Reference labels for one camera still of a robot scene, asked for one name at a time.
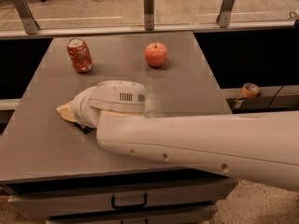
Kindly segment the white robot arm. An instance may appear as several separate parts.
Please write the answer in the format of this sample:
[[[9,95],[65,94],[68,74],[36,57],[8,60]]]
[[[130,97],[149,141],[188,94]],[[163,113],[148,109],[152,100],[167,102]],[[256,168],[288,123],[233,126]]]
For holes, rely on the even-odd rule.
[[[299,190],[299,112],[147,118],[145,94],[140,83],[105,81],[57,111],[111,152]]]

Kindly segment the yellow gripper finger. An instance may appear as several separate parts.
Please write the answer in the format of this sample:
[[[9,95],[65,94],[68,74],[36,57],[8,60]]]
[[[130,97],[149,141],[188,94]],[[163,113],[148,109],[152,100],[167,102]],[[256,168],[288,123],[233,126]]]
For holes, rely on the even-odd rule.
[[[73,112],[72,112],[72,108],[71,108],[71,103],[65,103],[63,105],[59,105],[56,108],[56,111],[58,112],[58,114],[67,121],[70,122],[76,122],[74,116],[73,116]]]

